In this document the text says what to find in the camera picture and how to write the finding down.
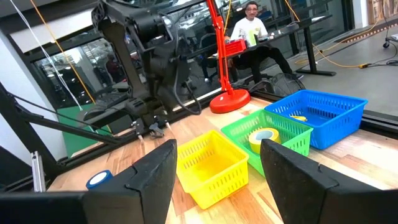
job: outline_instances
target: yellow basket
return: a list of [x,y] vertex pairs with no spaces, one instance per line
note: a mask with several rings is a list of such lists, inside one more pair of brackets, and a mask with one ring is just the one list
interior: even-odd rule
[[177,176],[206,209],[248,183],[249,156],[217,131],[178,147]]

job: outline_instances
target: blue basket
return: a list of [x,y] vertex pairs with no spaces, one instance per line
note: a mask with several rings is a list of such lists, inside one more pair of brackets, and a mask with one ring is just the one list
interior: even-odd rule
[[[312,90],[300,90],[266,110],[313,127],[310,145],[326,149],[359,129],[367,100]],[[290,116],[304,116],[306,122]]]

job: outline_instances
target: green basket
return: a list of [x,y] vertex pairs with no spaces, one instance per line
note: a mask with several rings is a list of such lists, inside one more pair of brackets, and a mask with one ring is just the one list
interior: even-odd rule
[[261,166],[260,155],[251,150],[249,143],[249,135],[261,128],[274,128],[278,130],[283,146],[303,156],[308,156],[310,151],[310,136],[313,128],[266,110],[258,110],[249,116],[223,127],[221,131],[232,142],[249,154],[249,164],[261,175],[265,176]]

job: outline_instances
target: white t-shirt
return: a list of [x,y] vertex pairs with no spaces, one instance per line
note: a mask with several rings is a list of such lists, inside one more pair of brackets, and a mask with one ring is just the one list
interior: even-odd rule
[[243,18],[235,24],[234,31],[232,31],[231,40],[236,40],[241,34],[244,34],[246,40],[248,40],[250,30],[254,35],[259,38],[264,37],[268,34],[266,27],[259,18],[254,18],[252,21]]

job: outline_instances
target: red lamp base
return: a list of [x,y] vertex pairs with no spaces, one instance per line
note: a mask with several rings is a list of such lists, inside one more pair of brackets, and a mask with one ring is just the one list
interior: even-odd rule
[[250,94],[247,90],[233,90],[233,94],[222,93],[210,102],[210,110],[213,113],[227,113],[241,108],[250,102]]

